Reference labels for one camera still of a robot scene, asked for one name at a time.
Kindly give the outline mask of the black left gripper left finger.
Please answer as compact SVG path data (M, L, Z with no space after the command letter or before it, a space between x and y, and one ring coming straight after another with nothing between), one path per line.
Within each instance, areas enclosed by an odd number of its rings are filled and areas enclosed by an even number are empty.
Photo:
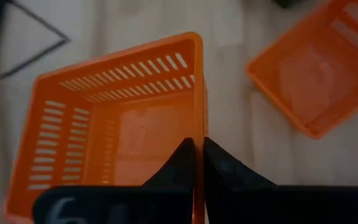
M195 144L185 138L168 161L140 186L68 185L42 193L35 224L191 224Z

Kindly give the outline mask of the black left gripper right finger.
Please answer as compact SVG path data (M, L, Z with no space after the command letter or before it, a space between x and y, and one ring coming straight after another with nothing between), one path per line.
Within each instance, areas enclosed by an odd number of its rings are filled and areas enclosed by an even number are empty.
M210 138L203 159L210 224L358 224L358 187L278 185Z

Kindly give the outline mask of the orange slotted plastic basket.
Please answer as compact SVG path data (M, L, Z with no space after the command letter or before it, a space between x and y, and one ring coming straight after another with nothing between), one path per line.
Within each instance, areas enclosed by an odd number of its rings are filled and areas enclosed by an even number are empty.
M246 70L301 132L324 137L358 112L358 0L327 0Z
M4 206L9 224L59 185L140 185L208 133L203 40L171 35L39 76Z

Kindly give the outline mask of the wooden shelf with black frame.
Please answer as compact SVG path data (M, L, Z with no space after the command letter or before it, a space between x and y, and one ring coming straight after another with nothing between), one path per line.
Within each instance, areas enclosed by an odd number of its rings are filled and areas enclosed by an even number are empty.
M0 0L0 80L69 43L70 38L19 0Z

